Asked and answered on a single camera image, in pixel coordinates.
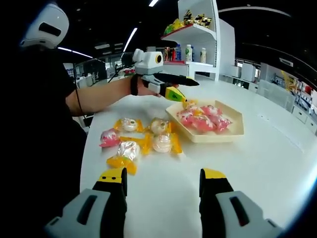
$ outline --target beige tray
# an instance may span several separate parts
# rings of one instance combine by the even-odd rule
[[[232,121],[232,124],[228,128],[220,133],[207,132],[199,134],[194,129],[188,129],[184,127],[178,120],[176,114],[183,110],[182,103],[175,103],[166,109],[172,121],[177,127],[194,143],[220,143],[220,142],[231,142],[244,135],[243,119],[242,114],[233,108],[223,104],[219,101],[214,100],[203,100],[198,102],[198,106],[214,105],[220,108],[223,113],[223,117]]]

